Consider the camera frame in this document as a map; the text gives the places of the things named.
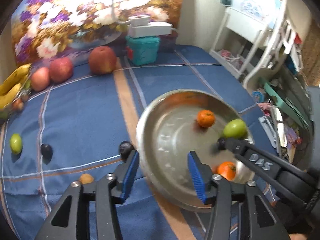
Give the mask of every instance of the white wall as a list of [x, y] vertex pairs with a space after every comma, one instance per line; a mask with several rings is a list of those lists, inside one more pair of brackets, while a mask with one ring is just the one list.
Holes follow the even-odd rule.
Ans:
[[11, 46], [11, 23], [5, 26], [0, 35], [0, 84], [16, 69]]
[[[310, 27], [311, 13], [302, 0], [288, 0], [287, 4], [296, 31], [304, 40]], [[183, 0], [177, 43], [195, 45], [209, 51], [224, 9], [220, 0]]]

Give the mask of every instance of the small yellow fruit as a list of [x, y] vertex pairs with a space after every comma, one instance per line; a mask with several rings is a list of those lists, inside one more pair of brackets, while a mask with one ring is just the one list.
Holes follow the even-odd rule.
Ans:
[[18, 133], [14, 133], [10, 138], [10, 148], [13, 154], [20, 154], [22, 152], [22, 139]]
[[94, 181], [94, 177], [88, 173], [84, 173], [80, 176], [79, 181], [81, 181], [82, 184], [91, 183]]

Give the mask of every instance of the red apple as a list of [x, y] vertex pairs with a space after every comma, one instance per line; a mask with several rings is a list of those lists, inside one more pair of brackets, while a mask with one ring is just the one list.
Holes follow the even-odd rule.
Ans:
[[49, 67], [50, 78], [55, 83], [62, 83], [72, 77], [73, 63], [68, 57], [57, 58]]
[[117, 57], [108, 46], [96, 47], [89, 55], [89, 67], [93, 74], [103, 75], [116, 69]]
[[30, 78], [30, 84], [34, 91], [41, 91], [50, 84], [49, 68], [41, 67]]

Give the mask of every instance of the banana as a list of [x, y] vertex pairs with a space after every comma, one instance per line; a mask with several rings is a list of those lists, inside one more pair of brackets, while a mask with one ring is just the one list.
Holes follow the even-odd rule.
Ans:
[[7, 104], [10, 104], [14, 100], [20, 88], [21, 84], [18, 83], [14, 85], [5, 96], [0, 96], [0, 109], [3, 109]]
[[31, 64], [25, 64], [18, 67], [12, 74], [0, 85], [0, 95], [3, 96], [19, 82], [19, 80], [29, 73]]

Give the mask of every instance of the blue bedsheet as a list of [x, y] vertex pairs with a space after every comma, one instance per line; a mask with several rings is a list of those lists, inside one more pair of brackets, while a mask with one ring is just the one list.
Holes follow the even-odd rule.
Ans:
[[[258, 121], [262, 111], [241, 84], [202, 49], [177, 46], [175, 53], [159, 53], [152, 65], [133, 67], [126, 57], [120, 63], [116, 72], [124, 73], [138, 115], [153, 99], [170, 90], [203, 90], [222, 98], [240, 114], [257, 147], [275, 153]], [[77, 66], [70, 80], [33, 95], [23, 112], [3, 125], [1, 211], [21, 240], [34, 239], [64, 190], [81, 174], [90, 173], [99, 180], [119, 164], [118, 145], [130, 136], [116, 78], [115, 74], [92, 76], [88, 64]], [[13, 133], [19, 133], [23, 140], [20, 158], [11, 154], [9, 139]], [[47, 164], [40, 153], [42, 143], [54, 150]], [[272, 201], [274, 192], [269, 185], [256, 179]], [[190, 232], [190, 240], [203, 239], [209, 214], [168, 209], [176, 223], [168, 219], [165, 209], [165, 200], [154, 196], [139, 169], [132, 194], [117, 207], [124, 240], [182, 239], [186, 234], [182, 230]], [[237, 236], [237, 211], [235, 204], [230, 239]], [[90, 212], [91, 239], [96, 239], [94, 205]]]

